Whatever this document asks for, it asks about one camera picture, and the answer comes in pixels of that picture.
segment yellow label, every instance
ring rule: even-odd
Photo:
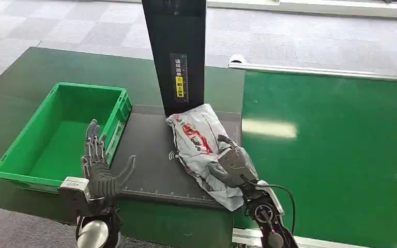
[[[181,76],[176,76],[176,89],[177,97],[184,97],[184,79]]]

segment black cable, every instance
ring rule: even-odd
[[[80,236],[80,227],[83,222],[83,217],[78,216],[78,222],[77,222],[77,229],[75,230],[75,240],[78,241],[78,237]]]
[[[264,185],[261,185],[261,184],[253,183],[253,182],[247,180],[247,178],[244,175],[241,175],[241,178],[245,182],[247,182],[248,184],[251,184],[251,185],[253,185],[255,187],[260,187],[260,188],[268,188],[268,187],[270,187],[270,188],[278,188],[278,189],[281,189],[281,190],[285,190],[287,192],[287,194],[290,197],[290,200],[292,201],[292,209],[293,209],[292,234],[294,234],[294,228],[295,228],[295,223],[296,223],[296,204],[295,204],[295,201],[294,201],[294,198],[293,198],[293,194],[291,193],[291,191],[288,190],[287,188],[285,188],[284,186],[280,186],[280,185],[277,185],[277,184],[264,184]]]

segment label sticker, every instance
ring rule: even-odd
[[[187,103],[188,99],[188,60],[186,54],[170,53],[171,70],[176,102]]]

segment black mat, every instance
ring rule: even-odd
[[[216,112],[227,134],[241,140],[241,114]],[[174,151],[171,128],[165,123],[162,107],[133,106],[127,126],[112,162],[113,173],[119,173],[131,155],[136,155],[136,168],[128,179],[122,197],[137,197],[183,205],[222,207],[195,179],[185,172]]]

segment metal rail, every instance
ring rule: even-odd
[[[306,67],[290,67],[290,66],[287,67],[287,66],[251,64],[245,61],[233,62],[232,57],[231,60],[229,61],[228,67],[230,69],[239,69],[239,70],[247,70],[247,71],[335,75],[335,76],[347,76],[351,78],[397,81],[397,75],[383,75],[383,74],[376,74],[372,72],[362,72],[362,71],[346,71],[346,70],[318,69],[318,68],[306,68]]]
[[[261,231],[254,229],[238,229],[232,230],[232,243],[240,244],[239,247],[262,247]],[[310,239],[295,236],[299,248],[367,248],[352,244],[337,243],[318,239]]]

